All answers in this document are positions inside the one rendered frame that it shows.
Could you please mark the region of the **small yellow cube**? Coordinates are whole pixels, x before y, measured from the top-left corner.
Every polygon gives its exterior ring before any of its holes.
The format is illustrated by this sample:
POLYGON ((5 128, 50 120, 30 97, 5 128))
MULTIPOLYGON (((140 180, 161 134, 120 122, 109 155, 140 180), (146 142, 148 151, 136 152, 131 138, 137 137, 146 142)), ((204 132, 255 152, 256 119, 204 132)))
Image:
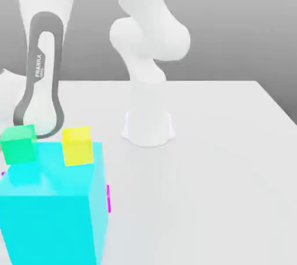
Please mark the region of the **small yellow cube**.
POLYGON ((91 164, 93 149, 90 126, 64 128, 62 148, 65 166, 91 164))

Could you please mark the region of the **small green cube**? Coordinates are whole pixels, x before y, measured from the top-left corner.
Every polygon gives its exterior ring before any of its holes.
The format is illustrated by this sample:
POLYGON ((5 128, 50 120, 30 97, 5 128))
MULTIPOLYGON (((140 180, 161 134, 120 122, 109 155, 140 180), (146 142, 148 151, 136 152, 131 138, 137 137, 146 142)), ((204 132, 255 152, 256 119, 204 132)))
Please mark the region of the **small green cube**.
POLYGON ((7 165, 35 161, 37 135, 34 125, 18 125, 5 128, 0 144, 7 165))

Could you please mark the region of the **small cyan cube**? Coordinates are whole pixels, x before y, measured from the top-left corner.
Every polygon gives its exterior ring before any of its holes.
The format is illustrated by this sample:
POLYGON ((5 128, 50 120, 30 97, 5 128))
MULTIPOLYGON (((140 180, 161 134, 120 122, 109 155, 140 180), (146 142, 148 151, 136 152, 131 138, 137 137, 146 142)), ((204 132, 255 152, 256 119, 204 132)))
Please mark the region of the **small cyan cube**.
POLYGON ((37 162, 13 164, 8 170, 9 181, 13 186, 27 186, 39 184, 42 168, 37 162))

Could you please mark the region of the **large cyan box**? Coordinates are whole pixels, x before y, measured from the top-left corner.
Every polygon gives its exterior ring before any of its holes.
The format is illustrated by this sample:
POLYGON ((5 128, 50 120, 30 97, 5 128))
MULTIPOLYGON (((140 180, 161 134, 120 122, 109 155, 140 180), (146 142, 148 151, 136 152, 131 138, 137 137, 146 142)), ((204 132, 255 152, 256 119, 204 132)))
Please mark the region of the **large cyan box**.
POLYGON ((103 147, 93 162, 65 166, 59 142, 38 144, 39 184, 0 180, 0 231, 12 265, 101 265, 108 209, 103 147))

